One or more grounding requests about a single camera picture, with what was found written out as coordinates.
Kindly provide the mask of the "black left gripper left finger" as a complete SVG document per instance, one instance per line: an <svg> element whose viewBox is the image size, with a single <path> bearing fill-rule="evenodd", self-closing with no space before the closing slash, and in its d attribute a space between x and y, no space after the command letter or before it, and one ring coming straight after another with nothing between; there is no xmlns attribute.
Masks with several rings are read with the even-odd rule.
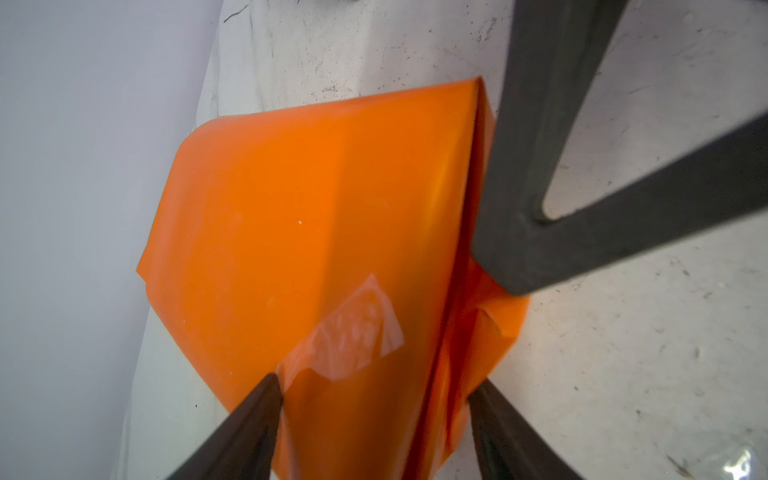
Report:
<svg viewBox="0 0 768 480"><path fill-rule="evenodd" d="M266 375L172 479L268 479L283 395L278 376Z"/></svg>

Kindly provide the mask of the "orange wrapping paper sheet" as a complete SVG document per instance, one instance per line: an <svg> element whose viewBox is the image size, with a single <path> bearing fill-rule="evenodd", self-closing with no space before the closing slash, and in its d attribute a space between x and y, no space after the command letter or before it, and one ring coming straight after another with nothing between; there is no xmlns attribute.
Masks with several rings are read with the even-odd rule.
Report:
<svg viewBox="0 0 768 480"><path fill-rule="evenodd" d="M225 116L180 146L137 271L228 411L371 274L403 330L282 391L280 478L430 479L457 449L529 305L470 253L494 126L472 78Z"/></svg>

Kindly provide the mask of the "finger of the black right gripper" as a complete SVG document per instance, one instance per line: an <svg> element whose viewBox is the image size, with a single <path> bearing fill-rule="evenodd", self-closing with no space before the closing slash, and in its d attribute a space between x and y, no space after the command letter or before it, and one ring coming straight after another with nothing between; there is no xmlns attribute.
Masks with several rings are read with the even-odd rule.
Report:
<svg viewBox="0 0 768 480"><path fill-rule="evenodd" d="M518 1L471 251L525 296L767 205L767 119L755 119L570 215L543 200L625 10L622 1Z"/></svg>

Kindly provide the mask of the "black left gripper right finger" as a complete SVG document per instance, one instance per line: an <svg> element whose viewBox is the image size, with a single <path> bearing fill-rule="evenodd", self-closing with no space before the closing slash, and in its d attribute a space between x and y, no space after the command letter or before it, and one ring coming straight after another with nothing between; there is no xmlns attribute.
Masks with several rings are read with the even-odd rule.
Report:
<svg viewBox="0 0 768 480"><path fill-rule="evenodd" d="M469 396L468 403L482 479L582 480L490 380Z"/></svg>

